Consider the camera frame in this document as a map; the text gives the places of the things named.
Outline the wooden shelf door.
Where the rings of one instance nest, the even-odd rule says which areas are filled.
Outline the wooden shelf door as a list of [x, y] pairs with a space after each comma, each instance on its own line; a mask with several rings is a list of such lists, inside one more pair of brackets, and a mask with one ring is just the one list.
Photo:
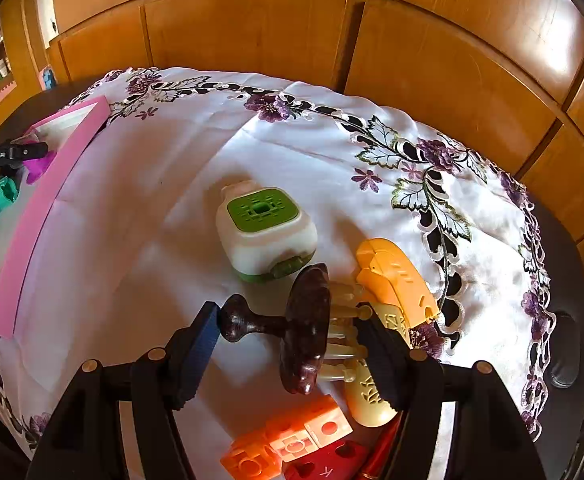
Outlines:
[[42, 91], [46, 62], [37, 0], [0, 0], [0, 127]]

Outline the pink blue item by cabinet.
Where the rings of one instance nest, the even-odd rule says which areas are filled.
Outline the pink blue item by cabinet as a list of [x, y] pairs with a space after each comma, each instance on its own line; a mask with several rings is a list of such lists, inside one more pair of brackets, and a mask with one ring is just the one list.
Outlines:
[[57, 86], [57, 81], [50, 65], [45, 66], [40, 70], [39, 82], [43, 91], [51, 90]]

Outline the orange toy blocks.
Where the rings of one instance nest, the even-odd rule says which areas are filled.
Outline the orange toy blocks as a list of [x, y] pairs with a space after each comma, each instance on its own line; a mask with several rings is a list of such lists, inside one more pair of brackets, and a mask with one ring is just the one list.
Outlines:
[[233, 479], [272, 479], [281, 474], [284, 463], [313, 454], [352, 432], [339, 404], [327, 394], [238, 437], [220, 464]]

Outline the white floral embroidered tablecloth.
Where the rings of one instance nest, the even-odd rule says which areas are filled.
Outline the white floral embroidered tablecloth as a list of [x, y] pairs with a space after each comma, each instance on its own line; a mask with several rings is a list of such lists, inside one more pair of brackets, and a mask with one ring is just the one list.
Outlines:
[[540, 479], [556, 320], [524, 185], [394, 108], [114, 70], [0, 144], [0, 419], [30, 479]]

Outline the pink white shallow box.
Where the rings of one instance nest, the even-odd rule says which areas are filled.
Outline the pink white shallow box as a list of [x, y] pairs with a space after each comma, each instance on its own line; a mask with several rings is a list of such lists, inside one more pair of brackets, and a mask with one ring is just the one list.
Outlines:
[[20, 293], [42, 226], [60, 189], [83, 151], [109, 115], [104, 96], [83, 101], [40, 120], [27, 138], [48, 144], [54, 158], [40, 178], [27, 181], [26, 168], [17, 171], [19, 194], [0, 212], [0, 336], [14, 333]]

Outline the orange plastic case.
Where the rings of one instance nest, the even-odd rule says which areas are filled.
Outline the orange plastic case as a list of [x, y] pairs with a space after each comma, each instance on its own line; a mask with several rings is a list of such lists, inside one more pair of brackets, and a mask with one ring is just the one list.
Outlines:
[[381, 304], [392, 304], [403, 313], [408, 328], [436, 320], [437, 302], [407, 255], [385, 238], [364, 240], [356, 250], [358, 284]]

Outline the white green plug-in device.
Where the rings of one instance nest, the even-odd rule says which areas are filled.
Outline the white green plug-in device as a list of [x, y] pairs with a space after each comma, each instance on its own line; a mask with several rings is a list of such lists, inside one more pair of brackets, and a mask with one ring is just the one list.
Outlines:
[[233, 270], [249, 283], [301, 270], [318, 247], [309, 214], [281, 188], [264, 188], [251, 180], [222, 188], [216, 226]]

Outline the black leather chair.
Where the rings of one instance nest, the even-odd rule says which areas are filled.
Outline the black leather chair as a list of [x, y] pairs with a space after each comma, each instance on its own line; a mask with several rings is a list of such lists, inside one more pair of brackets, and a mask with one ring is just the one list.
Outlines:
[[536, 448], [546, 477], [560, 479], [576, 450], [584, 418], [584, 268], [568, 230], [541, 203], [534, 215], [550, 276], [549, 311], [557, 315], [544, 371], [548, 400]]

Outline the magenta perforated plastic cap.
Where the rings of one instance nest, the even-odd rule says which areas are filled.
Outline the magenta perforated plastic cap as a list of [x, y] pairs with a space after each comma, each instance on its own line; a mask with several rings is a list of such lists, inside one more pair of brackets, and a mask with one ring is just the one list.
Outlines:
[[49, 169], [55, 156], [56, 153], [51, 151], [41, 158], [26, 160], [24, 162], [24, 167], [27, 169], [26, 183], [32, 185], [37, 182], [45, 174], [45, 171]]

